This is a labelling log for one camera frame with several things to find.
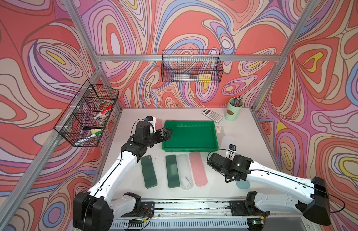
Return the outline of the clear frosted pencil case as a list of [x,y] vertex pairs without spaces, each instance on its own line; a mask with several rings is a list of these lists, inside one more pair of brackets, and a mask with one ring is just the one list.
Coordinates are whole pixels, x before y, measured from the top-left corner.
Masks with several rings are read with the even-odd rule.
[[220,150],[227,152],[230,144],[236,145],[236,140],[232,136],[225,135],[222,139]]

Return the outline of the light blue pencil case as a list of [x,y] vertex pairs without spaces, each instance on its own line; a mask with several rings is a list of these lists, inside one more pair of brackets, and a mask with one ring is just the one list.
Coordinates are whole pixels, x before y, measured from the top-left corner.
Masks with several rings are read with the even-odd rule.
[[238,189],[247,190],[250,188],[250,182],[249,181],[237,181],[236,186]]

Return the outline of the clear box with barcode label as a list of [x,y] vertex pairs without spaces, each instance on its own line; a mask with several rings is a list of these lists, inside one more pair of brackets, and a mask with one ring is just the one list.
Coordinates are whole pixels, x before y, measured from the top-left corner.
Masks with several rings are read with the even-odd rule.
[[216,133],[217,134],[223,134],[224,133],[223,127],[222,126],[216,126]]

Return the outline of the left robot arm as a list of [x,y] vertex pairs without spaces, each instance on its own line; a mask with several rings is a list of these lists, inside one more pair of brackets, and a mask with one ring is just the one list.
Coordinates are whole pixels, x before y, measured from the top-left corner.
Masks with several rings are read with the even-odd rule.
[[114,220],[124,216],[136,216],[142,212],[151,216],[149,209],[143,209],[141,197],[127,192],[120,199],[113,195],[146,153],[149,147],[171,139],[172,129],[156,129],[156,118],[148,116],[138,121],[135,132],[121,147],[119,158],[104,176],[88,192],[80,192],[73,201],[72,225],[81,231],[108,231]]

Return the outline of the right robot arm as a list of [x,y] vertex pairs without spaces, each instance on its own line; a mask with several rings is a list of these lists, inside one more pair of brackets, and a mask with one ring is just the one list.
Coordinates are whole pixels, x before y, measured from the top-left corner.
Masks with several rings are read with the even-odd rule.
[[208,154],[207,164],[220,173],[226,183],[249,181],[280,191],[281,195],[248,192],[232,211],[251,216],[268,216],[272,211],[296,213],[318,225],[331,225],[330,196],[326,181],[320,177],[305,179],[268,168],[248,157],[233,159],[216,152]]

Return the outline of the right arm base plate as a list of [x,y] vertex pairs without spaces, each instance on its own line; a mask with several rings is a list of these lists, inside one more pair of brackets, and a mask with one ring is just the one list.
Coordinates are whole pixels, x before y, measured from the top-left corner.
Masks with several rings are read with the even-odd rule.
[[254,204],[246,201],[229,201],[230,205],[227,209],[231,210],[233,216],[257,216],[268,217],[269,211],[261,211]]

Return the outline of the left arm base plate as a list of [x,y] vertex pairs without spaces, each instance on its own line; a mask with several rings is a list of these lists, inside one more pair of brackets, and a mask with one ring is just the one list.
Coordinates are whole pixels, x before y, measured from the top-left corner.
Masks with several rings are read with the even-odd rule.
[[133,211],[122,215],[122,218],[143,217],[150,218],[154,215],[155,202],[143,201],[139,202],[133,209]]

